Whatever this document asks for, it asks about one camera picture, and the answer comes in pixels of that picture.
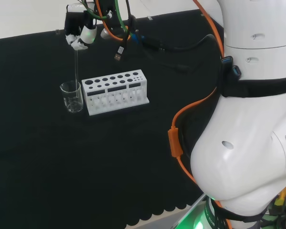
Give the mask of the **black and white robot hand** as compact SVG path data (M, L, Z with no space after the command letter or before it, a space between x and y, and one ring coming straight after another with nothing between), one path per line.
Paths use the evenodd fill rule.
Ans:
M96 19L87 11L67 12L64 31L67 43L75 51L86 50L97 35Z

